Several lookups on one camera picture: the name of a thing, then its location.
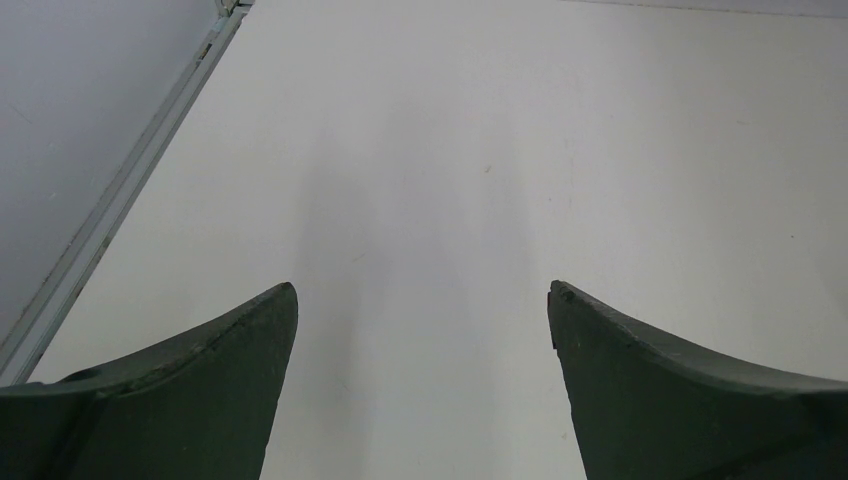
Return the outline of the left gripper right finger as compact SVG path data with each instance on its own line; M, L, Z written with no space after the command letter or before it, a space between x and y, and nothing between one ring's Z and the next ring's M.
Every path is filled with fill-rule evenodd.
M743 361L562 282L547 312L590 479L843 479L847 385Z

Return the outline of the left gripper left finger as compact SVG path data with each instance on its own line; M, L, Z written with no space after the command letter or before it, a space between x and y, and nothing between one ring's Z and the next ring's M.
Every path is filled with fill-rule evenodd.
M298 326L296 290L54 383L1 391L5 479L256 479Z

